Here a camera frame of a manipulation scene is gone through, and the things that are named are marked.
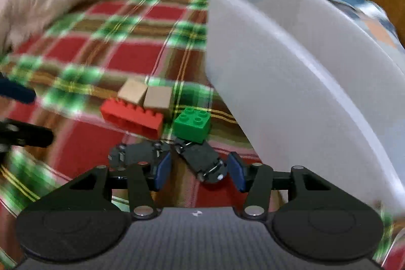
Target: plaid blanket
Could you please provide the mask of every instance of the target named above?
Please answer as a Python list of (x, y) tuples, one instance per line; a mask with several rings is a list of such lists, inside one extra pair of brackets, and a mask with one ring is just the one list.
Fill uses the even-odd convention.
[[(0, 269), (23, 256), (15, 236), (21, 210), (94, 166), (107, 165), (117, 143), (142, 139), (105, 123), (99, 112), (129, 77), (172, 86), (174, 116), (186, 106), (210, 111), (209, 143), (222, 157), (236, 151), (248, 163), (259, 160), (205, 76), (206, 20), (207, 0), (104, 0), (74, 9), (2, 59), (1, 71), (35, 88), (38, 98), (33, 105), (0, 99), (1, 115), (49, 127), (55, 141), (47, 149), (14, 148), (0, 167)], [(163, 139), (173, 139), (171, 124)], [(246, 196), (229, 177), (215, 186), (200, 184), (174, 159), (168, 184), (153, 197), (161, 207), (241, 207)], [(113, 203), (129, 210), (126, 192), (114, 191)], [(278, 205), (274, 194), (270, 208)], [(392, 224), (386, 223), (378, 255), (391, 239)]]

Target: lego stud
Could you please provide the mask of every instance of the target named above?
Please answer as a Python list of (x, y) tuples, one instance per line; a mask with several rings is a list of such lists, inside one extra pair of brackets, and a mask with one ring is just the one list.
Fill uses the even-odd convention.
[(251, 205), (245, 208), (245, 213), (250, 216), (260, 216), (265, 212), (264, 208), (256, 205)]
[(208, 116), (208, 112), (205, 111), (205, 110), (200, 110), (200, 111), (198, 112), (198, 115), (199, 115), (200, 117), (202, 117), (202, 118), (205, 118), (205, 117)]
[(190, 108), (190, 107), (187, 107), (187, 108), (184, 110), (184, 112), (187, 113), (187, 114), (192, 114), (192, 113), (194, 112), (194, 109), (193, 109), (193, 108)]
[(180, 118), (180, 120), (183, 121), (183, 122), (185, 122), (185, 121), (188, 120), (188, 116), (187, 116), (186, 114), (181, 114), (181, 115), (179, 116), (179, 118)]
[(203, 121), (200, 117), (194, 118), (194, 124), (195, 125), (202, 125)]

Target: green stripe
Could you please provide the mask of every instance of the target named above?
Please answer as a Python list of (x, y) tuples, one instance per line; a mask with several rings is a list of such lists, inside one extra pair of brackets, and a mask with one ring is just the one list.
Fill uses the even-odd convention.
[(206, 10), (208, 7), (208, 0), (191, 0), (189, 9), (190, 10)]
[(66, 14), (58, 19), (52, 26), (47, 30), (45, 36), (63, 36), (67, 34), (74, 25), (84, 18), (84, 13), (80, 14)]
[(5, 266), (6, 269), (12, 269), (17, 264), (9, 257), (4, 250), (0, 248), (0, 262)]
[(16, 215), (58, 187), (49, 169), (32, 161), (21, 150), (13, 150), (6, 164), (7, 181), (0, 185), (0, 198)]
[(111, 202), (116, 205), (121, 211), (129, 212), (129, 203), (127, 200), (113, 196)]
[(41, 57), (22, 55), (7, 78), (19, 84), (27, 85), (32, 74), (39, 68), (41, 63)]
[(384, 224), (384, 232), (373, 259), (376, 262), (381, 263), (392, 244), (394, 226), (392, 216), (386, 213), (383, 207), (379, 210), (379, 214)]
[(170, 35), (167, 45), (194, 49), (205, 49), (207, 39), (207, 28), (205, 25), (179, 21), (176, 23), (173, 33)]
[(82, 113), (103, 72), (102, 68), (68, 65), (45, 93), (43, 106), (68, 116)]

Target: silver screw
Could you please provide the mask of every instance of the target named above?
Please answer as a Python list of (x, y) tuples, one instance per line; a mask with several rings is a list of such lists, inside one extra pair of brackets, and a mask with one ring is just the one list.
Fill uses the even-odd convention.
[(8, 124), (6, 127), (7, 127), (7, 129), (9, 129), (10, 131), (13, 131), (13, 132), (18, 132), (20, 130), (17, 126), (11, 125), (11, 124)]
[(259, 216), (265, 212), (263, 207), (251, 205), (245, 208), (245, 213), (250, 216)]
[(197, 179), (198, 179), (198, 181), (200, 181), (200, 182), (204, 182), (204, 181), (205, 181), (204, 174), (203, 174), (203, 173), (198, 173), (198, 174), (197, 174)]
[(148, 216), (153, 213), (153, 208), (150, 206), (146, 206), (146, 205), (138, 206), (138, 207), (135, 207), (134, 213), (138, 216)]

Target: beige cube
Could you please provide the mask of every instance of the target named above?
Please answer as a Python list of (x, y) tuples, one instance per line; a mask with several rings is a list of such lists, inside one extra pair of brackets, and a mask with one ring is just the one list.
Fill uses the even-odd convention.
[(149, 86), (146, 91), (143, 107), (164, 115), (165, 119), (172, 117), (173, 88), (170, 86)]
[(147, 88), (148, 86), (142, 82), (128, 79), (119, 90), (117, 96), (119, 99), (142, 106)]

